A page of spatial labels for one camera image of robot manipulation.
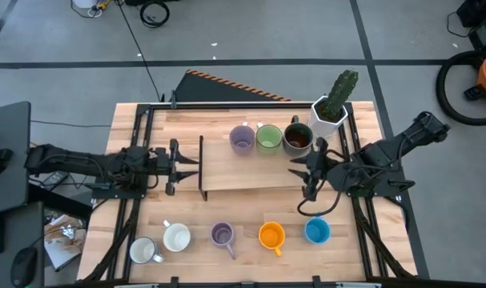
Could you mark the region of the white blue patterned mug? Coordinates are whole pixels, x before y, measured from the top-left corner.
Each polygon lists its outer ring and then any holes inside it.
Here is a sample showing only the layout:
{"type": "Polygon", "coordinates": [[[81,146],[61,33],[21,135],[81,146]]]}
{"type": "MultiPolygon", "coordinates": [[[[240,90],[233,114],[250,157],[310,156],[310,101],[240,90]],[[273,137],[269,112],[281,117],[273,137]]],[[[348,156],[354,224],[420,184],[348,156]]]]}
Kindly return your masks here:
{"type": "Polygon", "coordinates": [[[129,249],[131,261],[136,264],[145,264],[150,261],[163,262],[164,258],[159,253],[158,245],[150,238],[141,237],[135,239],[129,249]]]}

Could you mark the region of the black computer mouse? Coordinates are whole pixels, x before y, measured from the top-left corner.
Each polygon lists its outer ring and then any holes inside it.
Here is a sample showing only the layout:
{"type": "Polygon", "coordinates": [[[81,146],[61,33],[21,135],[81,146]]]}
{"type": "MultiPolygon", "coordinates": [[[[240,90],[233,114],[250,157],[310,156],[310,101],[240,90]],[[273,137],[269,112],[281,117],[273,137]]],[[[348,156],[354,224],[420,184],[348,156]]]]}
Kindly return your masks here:
{"type": "Polygon", "coordinates": [[[16,253],[10,268],[10,282],[14,288],[26,288],[32,283],[36,271],[38,251],[32,246],[16,253]]]}

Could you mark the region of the open cardboard box papers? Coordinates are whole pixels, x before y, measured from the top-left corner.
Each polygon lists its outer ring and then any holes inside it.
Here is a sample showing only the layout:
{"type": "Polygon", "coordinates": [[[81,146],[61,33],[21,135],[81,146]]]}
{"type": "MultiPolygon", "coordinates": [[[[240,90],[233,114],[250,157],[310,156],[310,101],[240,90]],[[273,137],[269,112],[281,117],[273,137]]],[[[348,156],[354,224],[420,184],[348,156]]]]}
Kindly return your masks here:
{"type": "Polygon", "coordinates": [[[45,225],[43,245],[56,271],[60,271],[83,251],[86,227],[82,220],[61,215],[45,225]]]}

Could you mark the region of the wooden shelf riser black legs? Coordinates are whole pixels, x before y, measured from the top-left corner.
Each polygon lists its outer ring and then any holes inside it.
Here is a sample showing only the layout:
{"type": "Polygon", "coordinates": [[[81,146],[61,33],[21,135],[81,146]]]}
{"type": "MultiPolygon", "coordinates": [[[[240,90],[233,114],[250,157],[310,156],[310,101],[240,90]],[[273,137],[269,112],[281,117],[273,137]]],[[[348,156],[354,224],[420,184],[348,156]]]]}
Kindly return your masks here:
{"type": "Polygon", "coordinates": [[[291,162],[283,149],[261,154],[253,149],[237,155],[228,140],[202,138],[199,188],[204,192],[302,186],[293,170],[306,172],[304,165],[291,162]]]}

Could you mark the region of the blue brown speckled mug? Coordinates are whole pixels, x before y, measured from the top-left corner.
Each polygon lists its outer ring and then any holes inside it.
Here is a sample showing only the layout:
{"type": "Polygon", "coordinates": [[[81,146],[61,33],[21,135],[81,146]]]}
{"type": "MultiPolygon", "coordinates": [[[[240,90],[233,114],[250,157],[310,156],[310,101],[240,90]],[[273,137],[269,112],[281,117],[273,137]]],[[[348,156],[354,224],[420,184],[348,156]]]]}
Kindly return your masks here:
{"type": "Polygon", "coordinates": [[[303,157],[311,149],[313,138],[310,127],[300,122],[298,115],[294,115],[283,132],[283,149],[292,158],[303,157]]]}

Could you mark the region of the green cactus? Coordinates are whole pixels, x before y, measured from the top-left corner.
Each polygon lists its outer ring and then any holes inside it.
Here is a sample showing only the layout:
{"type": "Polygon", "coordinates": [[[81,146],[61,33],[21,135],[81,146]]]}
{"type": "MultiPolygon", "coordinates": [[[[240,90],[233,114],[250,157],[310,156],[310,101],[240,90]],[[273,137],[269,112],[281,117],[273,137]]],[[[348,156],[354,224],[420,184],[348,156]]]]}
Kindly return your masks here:
{"type": "Polygon", "coordinates": [[[354,70],[345,70],[335,80],[323,108],[324,115],[329,122],[338,122],[340,120],[343,104],[350,97],[358,80],[359,73],[354,70]]]}

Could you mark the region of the black aluminium rig frame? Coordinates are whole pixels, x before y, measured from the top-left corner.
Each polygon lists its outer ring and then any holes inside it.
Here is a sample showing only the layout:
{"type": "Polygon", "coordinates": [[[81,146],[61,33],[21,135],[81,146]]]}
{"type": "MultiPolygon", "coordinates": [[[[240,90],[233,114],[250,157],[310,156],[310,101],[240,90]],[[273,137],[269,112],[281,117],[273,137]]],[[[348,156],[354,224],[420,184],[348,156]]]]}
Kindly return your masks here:
{"type": "MultiPolygon", "coordinates": [[[[168,147],[174,138],[180,152],[188,158],[201,159],[202,138],[228,140],[230,130],[247,122],[252,126],[270,123],[285,127],[292,116],[308,116],[306,103],[294,102],[199,102],[186,103],[174,110],[165,107],[155,112],[150,134],[153,147],[168,147]]],[[[180,283],[213,286],[228,282],[310,282],[319,276],[324,282],[362,281],[365,278],[351,200],[338,196],[325,186],[309,211],[326,210],[331,237],[323,245],[307,242],[303,225],[307,219],[296,210],[302,199],[301,186],[204,192],[197,174],[182,180],[174,195],[164,191],[165,181],[152,182],[152,190],[142,200],[136,233],[161,241],[163,221],[182,223],[192,235],[182,252],[163,251],[161,263],[132,264],[130,283],[167,284],[172,278],[180,283]],[[228,222],[235,230],[233,249],[215,246],[211,227],[228,222]],[[259,228],[277,222],[285,230],[282,256],[261,245],[259,228]]]]}

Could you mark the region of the black power adapter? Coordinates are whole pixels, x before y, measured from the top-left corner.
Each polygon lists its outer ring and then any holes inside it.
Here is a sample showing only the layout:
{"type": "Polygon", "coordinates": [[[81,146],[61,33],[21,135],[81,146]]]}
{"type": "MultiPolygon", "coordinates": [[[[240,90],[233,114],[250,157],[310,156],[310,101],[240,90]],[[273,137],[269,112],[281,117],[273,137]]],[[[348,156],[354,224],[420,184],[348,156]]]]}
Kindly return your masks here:
{"type": "Polygon", "coordinates": [[[55,172],[48,176],[41,184],[40,186],[45,189],[52,191],[56,187],[60,186],[61,184],[64,183],[64,181],[69,177],[68,173],[61,173],[61,172],[55,172]]]}

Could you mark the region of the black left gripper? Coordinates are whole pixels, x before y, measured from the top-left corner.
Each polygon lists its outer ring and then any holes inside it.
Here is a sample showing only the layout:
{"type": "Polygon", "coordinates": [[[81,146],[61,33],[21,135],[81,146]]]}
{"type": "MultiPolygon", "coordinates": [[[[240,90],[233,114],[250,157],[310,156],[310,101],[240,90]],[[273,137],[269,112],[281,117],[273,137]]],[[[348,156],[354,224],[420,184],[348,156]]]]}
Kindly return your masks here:
{"type": "Polygon", "coordinates": [[[193,176],[198,171],[178,171],[176,169],[177,162],[181,164],[198,164],[199,162],[183,156],[178,150],[178,141],[174,138],[170,140],[169,152],[164,148],[156,148],[153,150],[154,158],[147,161],[147,175],[153,176],[167,176],[167,183],[165,193],[167,195],[175,194],[175,183],[180,183],[183,179],[193,176]]]}

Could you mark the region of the black desk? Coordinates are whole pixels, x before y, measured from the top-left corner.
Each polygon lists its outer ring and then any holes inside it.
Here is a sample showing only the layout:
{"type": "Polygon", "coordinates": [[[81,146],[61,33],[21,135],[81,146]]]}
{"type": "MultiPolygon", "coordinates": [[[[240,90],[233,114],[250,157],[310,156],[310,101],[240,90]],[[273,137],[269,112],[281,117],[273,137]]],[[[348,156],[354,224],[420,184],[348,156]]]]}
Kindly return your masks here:
{"type": "Polygon", "coordinates": [[[0,253],[0,288],[14,288],[10,268],[15,255],[43,235],[44,206],[33,202],[2,214],[3,250],[0,253]]]}
{"type": "Polygon", "coordinates": [[[0,149],[13,152],[0,173],[0,213],[19,207],[28,199],[28,179],[24,164],[30,147],[29,102],[0,106],[0,149]]]}

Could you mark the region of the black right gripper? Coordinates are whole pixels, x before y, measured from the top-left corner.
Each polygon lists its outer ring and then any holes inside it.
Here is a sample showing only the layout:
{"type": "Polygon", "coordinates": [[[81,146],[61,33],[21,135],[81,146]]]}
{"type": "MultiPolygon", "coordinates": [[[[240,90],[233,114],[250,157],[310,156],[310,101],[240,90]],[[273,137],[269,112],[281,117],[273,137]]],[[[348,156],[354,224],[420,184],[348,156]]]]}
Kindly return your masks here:
{"type": "Polygon", "coordinates": [[[315,145],[318,150],[311,150],[309,154],[290,160],[290,162],[296,164],[307,165],[308,172],[288,169],[289,172],[300,177],[303,183],[306,184],[304,187],[304,197],[307,200],[316,200],[316,195],[319,192],[319,188],[317,187],[319,181],[325,181],[327,172],[339,164],[338,160],[327,156],[330,150],[324,138],[317,138],[315,145]]]}

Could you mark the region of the purple ribbed mug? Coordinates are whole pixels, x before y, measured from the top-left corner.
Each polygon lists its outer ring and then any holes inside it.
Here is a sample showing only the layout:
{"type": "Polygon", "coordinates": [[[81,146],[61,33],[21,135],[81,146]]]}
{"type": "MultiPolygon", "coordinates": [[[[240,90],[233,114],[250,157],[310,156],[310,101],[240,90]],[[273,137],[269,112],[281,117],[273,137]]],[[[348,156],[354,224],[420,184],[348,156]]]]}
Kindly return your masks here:
{"type": "Polygon", "coordinates": [[[211,227],[210,237],[212,243],[220,249],[228,251],[232,260],[236,259],[233,249],[235,242],[235,230],[228,222],[217,222],[211,227]]]}
{"type": "Polygon", "coordinates": [[[229,133],[232,150],[240,156],[249,155],[255,144],[255,132],[247,122],[235,126],[229,133]]]}

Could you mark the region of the green ribbed mug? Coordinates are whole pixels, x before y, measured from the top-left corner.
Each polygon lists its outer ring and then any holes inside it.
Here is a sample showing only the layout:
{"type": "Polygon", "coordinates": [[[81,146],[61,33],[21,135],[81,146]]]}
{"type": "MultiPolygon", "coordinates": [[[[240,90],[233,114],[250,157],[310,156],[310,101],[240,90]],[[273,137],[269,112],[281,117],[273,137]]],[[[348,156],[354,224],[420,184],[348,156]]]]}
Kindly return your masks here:
{"type": "Polygon", "coordinates": [[[283,134],[279,127],[261,122],[257,124],[255,143],[260,154],[276,154],[281,147],[282,139],[283,134]]]}

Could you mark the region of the light blue faceted mug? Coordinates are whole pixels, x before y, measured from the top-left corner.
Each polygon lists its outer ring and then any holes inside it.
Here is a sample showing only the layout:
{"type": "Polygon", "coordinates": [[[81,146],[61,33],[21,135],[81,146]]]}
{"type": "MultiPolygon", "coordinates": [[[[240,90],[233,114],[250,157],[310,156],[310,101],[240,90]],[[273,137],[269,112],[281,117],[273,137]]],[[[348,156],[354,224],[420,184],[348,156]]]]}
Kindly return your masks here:
{"type": "Polygon", "coordinates": [[[331,228],[323,218],[311,218],[304,225],[303,235],[313,244],[324,244],[331,237],[331,228]]]}

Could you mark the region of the black mat orange striped edge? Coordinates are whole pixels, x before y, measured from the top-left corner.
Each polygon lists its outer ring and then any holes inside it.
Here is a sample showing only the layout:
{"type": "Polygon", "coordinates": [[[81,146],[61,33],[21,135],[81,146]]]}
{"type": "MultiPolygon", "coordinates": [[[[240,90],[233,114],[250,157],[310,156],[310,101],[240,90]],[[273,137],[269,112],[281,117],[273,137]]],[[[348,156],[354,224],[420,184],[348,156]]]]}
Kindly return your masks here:
{"type": "Polygon", "coordinates": [[[279,94],[199,70],[187,70],[174,92],[178,102],[290,102],[279,94]]]}

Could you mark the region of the orange faceted mug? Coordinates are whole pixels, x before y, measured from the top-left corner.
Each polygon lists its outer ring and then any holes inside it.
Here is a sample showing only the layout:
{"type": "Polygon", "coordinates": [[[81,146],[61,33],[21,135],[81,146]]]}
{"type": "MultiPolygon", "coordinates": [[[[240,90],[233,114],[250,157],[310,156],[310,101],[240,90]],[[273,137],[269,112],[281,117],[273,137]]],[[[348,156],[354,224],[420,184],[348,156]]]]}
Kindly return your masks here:
{"type": "Polygon", "coordinates": [[[281,247],[285,242],[284,228],[277,222],[266,222],[259,228],[259,241],[262,246],[282,256],[281,247]]]}

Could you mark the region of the white hexagonal planter pot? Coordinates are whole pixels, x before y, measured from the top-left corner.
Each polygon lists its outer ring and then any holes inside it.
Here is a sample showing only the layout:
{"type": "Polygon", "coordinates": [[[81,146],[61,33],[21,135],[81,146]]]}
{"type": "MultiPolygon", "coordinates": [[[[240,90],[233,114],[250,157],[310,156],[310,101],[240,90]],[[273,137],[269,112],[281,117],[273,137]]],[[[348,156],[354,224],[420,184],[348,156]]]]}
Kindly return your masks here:
{"type": "Polygon", "coordinates": [[[310,116],[307,122],[312,132],[322,138],[328,138],[332,136],[342,126],[343,122],[347,119],[348,116],[346,106],[342,106],[341,108],[342,116],[338,121],[327,122],[322,120],[318,115],[318,113],[316,112],[315,108],[317,107],[318,104],[320,104],[326,99],[327,96],[321,96],[311,105],[310,116]]]}

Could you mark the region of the black equipment case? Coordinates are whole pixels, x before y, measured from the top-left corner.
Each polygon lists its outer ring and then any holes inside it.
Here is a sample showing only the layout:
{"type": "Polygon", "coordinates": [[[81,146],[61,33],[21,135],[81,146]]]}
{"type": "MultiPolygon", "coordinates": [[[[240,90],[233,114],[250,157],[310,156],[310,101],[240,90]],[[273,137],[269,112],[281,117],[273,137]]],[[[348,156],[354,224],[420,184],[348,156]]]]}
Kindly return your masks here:
{"type": "Polygon", "coordinates": [[[486,0],[464,0],[456,10],[463,27],[473,27],[486,19],[486,0]]]}

